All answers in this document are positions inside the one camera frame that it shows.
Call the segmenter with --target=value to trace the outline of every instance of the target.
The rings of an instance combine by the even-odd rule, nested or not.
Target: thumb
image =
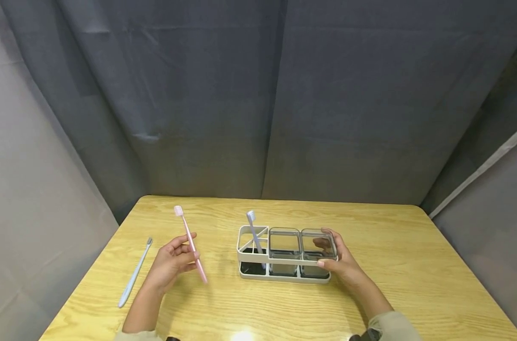
[[[336,273],[341,272],[341,270],[343,269],[342,264],[334,259],[319,259],[317,261],[317,266]]]
[[[196,259],[200,258],[200,252],[188,252],[182,253],[175,257],[175,262],[178,267],[184,266],[188,263],[194,262]]]

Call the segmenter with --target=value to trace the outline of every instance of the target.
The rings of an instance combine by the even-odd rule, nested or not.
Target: hand
[[[197,234],[192,233],[191,237],[194,239]],[[194,261],[200,258],[200,252],[194,253],[190,245],[183,244],[188,240],[186,235],[175,237],[159,249],[143,287],[159,290],[161,294],[165,294],[175,283],[178,274],[196,268]]]
[[[336,250],[338,251],[338,261],[334,259],[319,259],[319,261],[317,261],[317,266],[336,273],[345,282],[345,284],[350,287],[358,285],[363,278],[366,278],[366,274],[355,261],[355,258],[353,258],[353,255],[347,246],[345,246],[342,236],[340,236],[336,231],[326,229],[325,227],[321,230],[324,233],[332,234]],[[324,238],[315,238],[313,243],[317,247],[324,248],[325,246],[328,247],[330,245],[330,242],[326,245],[325,241],[326,240]]]

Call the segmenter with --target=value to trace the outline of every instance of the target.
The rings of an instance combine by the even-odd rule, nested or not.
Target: white wall
[[[0,9],[0,340],[38,340],[117,228]]]
[[[517,327],[517,146],[434,222]]]

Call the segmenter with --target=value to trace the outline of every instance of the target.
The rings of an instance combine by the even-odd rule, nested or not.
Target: wood grain
[[[254,209],[259,225],[331,227],[395,309],[424,340],[517,340],[517,330],[469,268],[416,206],[153,197],[139,200],[41,341],[110,341],[128,312],[158,248],[184,234],[182,205],[209,278],[180,276],[164,299],[162,338],[189,340],[347,341],[365,329],[358,306],[334,278],[329,284],[241,279],[237,231]],[[116,304],[144,250],[154,242],[128,303]]]

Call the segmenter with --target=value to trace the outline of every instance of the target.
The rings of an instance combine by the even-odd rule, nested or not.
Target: sleeve
[[[399,312],[388,312],[373,317],[369,328],[380,332],[380,341],[421,341],[412,323]]]
[[[137,334],[126,334],[119,331],[114,341],[163,341],[155,331],[140,332]]]

